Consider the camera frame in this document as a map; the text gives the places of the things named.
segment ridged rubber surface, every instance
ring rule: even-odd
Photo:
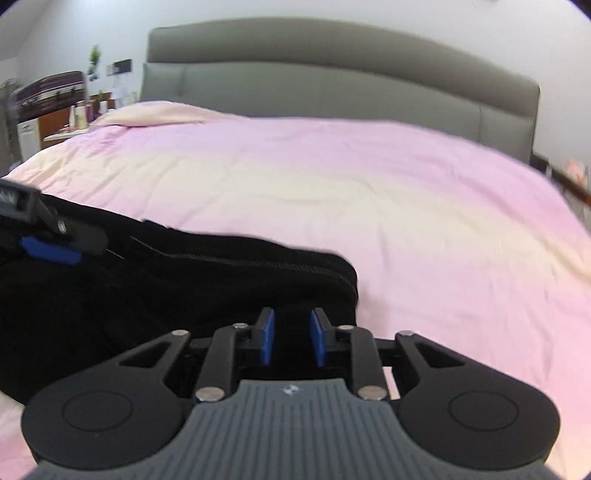
[[[353,396],[343,380],[292,385],[242,381],[135,465],[75,472],[42,463],[27,480],[558,480],[541,462],[504,472],[449,465],[415,445],[387,403]]]

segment suitcase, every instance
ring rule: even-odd
[[[84,73],[65,72],[45,77],[14,92],[11,110],[17,123],[22,123],[85,99]]]

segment blue gripper pad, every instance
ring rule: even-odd
[[[38,258],[39,260],[47,260],[65,265],[76,265],[82,260],[82,254],[79,251],[41,242],[33,236],[21,238],[21,247],[23,247],[30,257]]]

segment bottle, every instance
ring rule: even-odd
[[[74,105],[70,107],[70,132],[76,130],[76,111]]]
[[[88,119],[86,117],[86,105],[76,107],[76,126],[82,130],[88,128]]]

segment gray upholstered headboard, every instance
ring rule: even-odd
[[[397,120],[525,162],[539,97],[536,82],[439,43],[309,18],[156,28],[141,94],[248,116]]]

